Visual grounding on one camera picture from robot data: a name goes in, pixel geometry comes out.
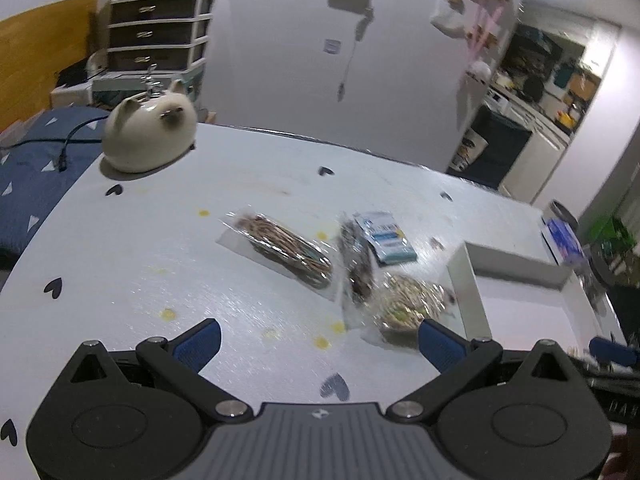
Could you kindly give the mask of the grey round tin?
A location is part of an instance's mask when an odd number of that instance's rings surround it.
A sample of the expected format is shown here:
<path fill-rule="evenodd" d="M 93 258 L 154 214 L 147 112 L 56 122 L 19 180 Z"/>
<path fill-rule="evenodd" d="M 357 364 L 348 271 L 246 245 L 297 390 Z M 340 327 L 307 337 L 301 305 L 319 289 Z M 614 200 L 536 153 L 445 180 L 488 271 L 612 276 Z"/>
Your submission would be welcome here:
<path fill-rule="evenodd" d="M 563 204 L 557 200 L 552 200 L 548 205 L 548 209 L 553 218 L 566 222 L 573 230 L 577 229 L 577 219 Z"/>

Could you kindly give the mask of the bag of dark hair ties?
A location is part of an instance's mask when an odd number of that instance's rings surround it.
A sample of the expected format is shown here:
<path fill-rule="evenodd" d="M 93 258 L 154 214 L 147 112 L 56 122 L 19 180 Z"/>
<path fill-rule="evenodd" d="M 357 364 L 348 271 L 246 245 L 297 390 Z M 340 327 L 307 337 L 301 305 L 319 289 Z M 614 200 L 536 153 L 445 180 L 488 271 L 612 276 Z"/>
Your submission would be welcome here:
<path fill-rule="evenodd" d="M 364 325 L 374 289 L 373 262 L 363 229 L 352 217 L 343 216 L 338 249 L 343 263 L 342 311 L 348 330 Z"/>

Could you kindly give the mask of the clear jar black lid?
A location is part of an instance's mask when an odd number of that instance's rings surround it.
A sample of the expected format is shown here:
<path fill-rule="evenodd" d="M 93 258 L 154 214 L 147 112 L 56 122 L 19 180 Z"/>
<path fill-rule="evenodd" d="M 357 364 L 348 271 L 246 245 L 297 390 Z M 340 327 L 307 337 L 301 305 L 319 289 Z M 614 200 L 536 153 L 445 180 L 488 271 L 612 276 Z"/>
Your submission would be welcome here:
<path fill-rule="evenodd" d="M 600 301 L 615 285 L 615 275 L 610 270 L 599 247 L 592 248 L 585 245 L 582 252 L 584 260 L 578 263 L 575 272 L 591 307 L 597 310 Z"/>

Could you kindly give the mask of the blue white tissue packet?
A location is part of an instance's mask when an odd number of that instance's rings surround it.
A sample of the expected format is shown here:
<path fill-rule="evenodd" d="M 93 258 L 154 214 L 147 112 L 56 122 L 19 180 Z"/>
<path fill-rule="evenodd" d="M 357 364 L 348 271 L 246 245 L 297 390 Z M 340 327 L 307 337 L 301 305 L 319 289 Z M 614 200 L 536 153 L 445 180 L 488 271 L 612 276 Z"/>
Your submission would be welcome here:
<path fill-rule="evenodd" d="M 390 212 L 360 212 L 355 214 L 354 219 L 382 266 L 413 262 L 418 258 L 404 231 Z"/>

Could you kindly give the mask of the bag of brown cords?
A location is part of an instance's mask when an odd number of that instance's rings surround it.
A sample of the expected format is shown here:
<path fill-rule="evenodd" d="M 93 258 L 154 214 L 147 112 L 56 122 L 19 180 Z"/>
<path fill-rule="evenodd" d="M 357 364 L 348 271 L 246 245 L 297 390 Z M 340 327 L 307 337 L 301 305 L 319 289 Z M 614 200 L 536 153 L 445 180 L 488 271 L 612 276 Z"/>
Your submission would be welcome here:
<path fill-rule="evenodd" d="M 328 301 L 340 291 L 343 265 L 332 238 L 303 236 L 285 223 L 246 207 L 219 218 L 217 243 L 281 274 Z"/>

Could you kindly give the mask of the cream cat-shaped ceramic pot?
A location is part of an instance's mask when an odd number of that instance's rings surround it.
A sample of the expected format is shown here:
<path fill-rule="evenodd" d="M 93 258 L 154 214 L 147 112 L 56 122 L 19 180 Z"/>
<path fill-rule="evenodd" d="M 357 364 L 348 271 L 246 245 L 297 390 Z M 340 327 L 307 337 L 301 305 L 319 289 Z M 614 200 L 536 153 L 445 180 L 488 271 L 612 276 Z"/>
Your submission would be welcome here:
<path fill-rule="evenodd" d="M 198 115 L 181 80 L 157 82 L 122 100 L 108 115 L 102 136 L 106 162 L 123 174 L 166 166 L 195 142 Z"/>

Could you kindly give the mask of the blue patterned cushion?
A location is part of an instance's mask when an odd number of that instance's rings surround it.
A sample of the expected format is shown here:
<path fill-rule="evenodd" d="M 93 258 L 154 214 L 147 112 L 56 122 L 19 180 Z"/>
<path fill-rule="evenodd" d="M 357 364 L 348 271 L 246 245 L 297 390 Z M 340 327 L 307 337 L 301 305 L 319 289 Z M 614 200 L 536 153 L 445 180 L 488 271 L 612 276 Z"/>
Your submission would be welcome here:
<path fill-rule="evenodd" d="M 1 152 L 1 258 L 20 258 L 66 192 L 102 153 L 107 112 L 95 107 L 42 113 Z"/>

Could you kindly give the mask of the white shallow tray box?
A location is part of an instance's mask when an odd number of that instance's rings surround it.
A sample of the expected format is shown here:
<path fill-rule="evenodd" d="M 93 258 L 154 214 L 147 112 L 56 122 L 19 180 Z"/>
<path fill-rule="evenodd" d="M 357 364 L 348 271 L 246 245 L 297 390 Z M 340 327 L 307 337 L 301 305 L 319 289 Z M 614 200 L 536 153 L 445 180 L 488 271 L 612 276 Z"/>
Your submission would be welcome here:
<path fill-rule="evenodd" d="M 575 356 L 596 337 L 626 341 L 608 300 L 592 304 L 567 266 L 463 243 L 447 271 L 454 292 L 449 326 L 465 338 L 490 338 L 508 350 L 548 339 Z"/>

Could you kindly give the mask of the blue wet wipes pack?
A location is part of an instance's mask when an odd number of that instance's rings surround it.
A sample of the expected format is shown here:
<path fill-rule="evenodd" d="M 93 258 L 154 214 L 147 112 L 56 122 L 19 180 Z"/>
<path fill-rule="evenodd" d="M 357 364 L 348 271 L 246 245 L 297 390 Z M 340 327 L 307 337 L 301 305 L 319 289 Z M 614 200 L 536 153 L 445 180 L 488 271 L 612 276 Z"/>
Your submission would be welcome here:
<path fill-rule="evenodd" d="M 546 220 L 541 234 L 560 266 L 579 266 L 586 260 L 578 238 L 563 220 Z"/>

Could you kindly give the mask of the white plastic drawer unit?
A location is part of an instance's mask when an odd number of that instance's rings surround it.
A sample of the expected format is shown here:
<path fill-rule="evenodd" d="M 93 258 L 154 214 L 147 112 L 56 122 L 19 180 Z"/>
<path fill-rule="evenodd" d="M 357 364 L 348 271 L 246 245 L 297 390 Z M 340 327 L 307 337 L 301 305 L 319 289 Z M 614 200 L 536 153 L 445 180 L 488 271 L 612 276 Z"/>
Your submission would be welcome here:
<path fill-rule="evenodd" d="M 182 73 L 204 64 L 215 0 L 112 0 L 107 63 L 112 72 Z"/>

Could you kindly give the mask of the green plastic basket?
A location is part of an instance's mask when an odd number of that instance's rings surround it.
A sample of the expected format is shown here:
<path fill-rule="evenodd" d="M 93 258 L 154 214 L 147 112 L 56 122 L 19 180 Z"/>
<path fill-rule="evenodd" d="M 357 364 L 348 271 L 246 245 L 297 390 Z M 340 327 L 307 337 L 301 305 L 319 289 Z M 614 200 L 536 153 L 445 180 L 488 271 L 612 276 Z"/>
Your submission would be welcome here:
<path fill-rule="evenodd" d="M 617 216 L 601 217 L 587 233 L 587 244 L 592 250 L 597 249 L 608 263 L 631 252 L 637 243 L 637 237 Z"/>

